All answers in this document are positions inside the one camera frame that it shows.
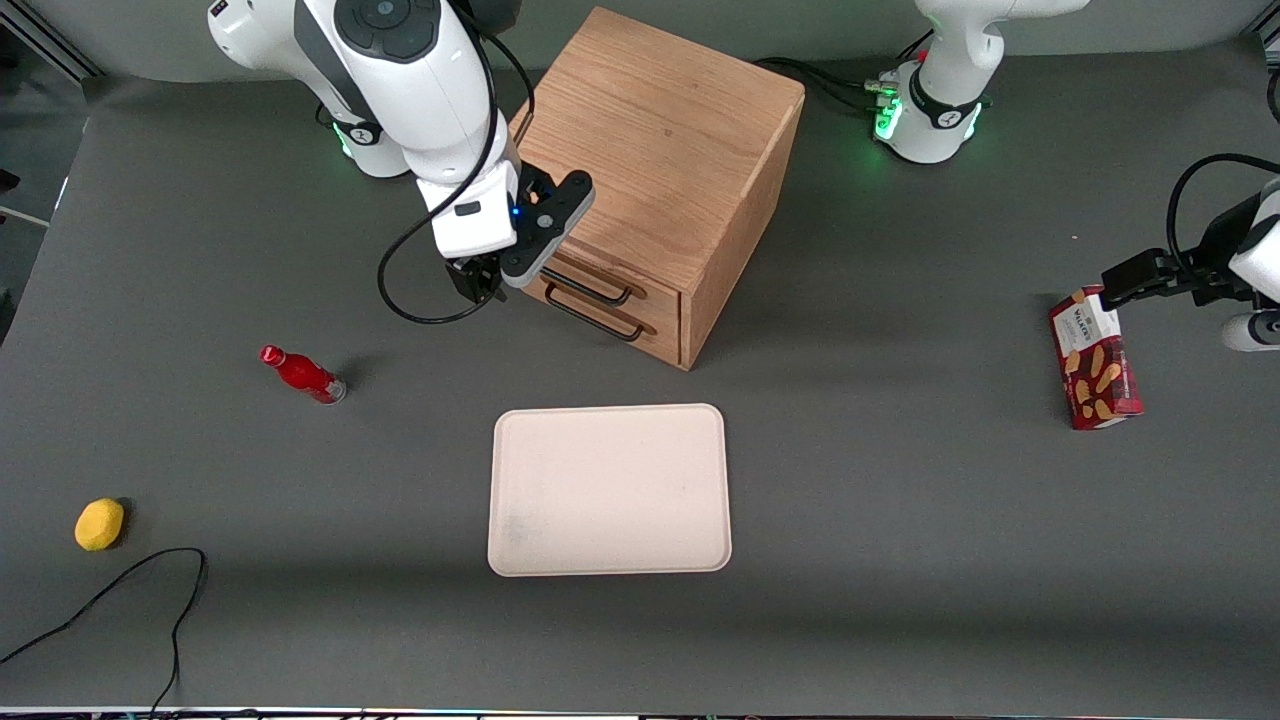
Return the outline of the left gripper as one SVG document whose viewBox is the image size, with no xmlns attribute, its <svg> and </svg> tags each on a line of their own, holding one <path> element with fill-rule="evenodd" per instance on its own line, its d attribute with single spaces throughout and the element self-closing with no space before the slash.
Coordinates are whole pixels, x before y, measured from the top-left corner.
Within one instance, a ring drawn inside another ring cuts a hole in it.
<svg viewBox="0 0 1280 720">
<path fill-rule="evenodd" d="M 1193 304 L 1238 300 L 1256 306 L 1279 301 L 1279 179 L 1216 217 L 1194 251 L 1196 264 L 1210 274 L 1210 287 L 1181 258 L 1167 250 L 1146 250 L 1102 273 L 1101 299 L 1108 311 L 1144 299 L 1192 292 Z"/>
</svg>

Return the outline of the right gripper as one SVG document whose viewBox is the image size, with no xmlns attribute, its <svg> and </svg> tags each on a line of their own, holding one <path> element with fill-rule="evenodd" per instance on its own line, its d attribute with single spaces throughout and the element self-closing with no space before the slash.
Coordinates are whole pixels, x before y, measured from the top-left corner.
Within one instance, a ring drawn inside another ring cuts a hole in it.
<svg viewBox="0 0 1280 720">
<path fill-rule="evenodd" d="M 435 210 L 430 227 L 438 252 L 451 259 L 447 270 L 456 292 L 471 304 L 506 302 L 500 258 L 484 255 L 516 242 L 511 204 L 517 192 L 520 161 L 499 160 L 449 200 L 452 186 L 419 179 L 428 209 Z M 471 256 L 483 255 L 477 259 Z"/>
</svg>

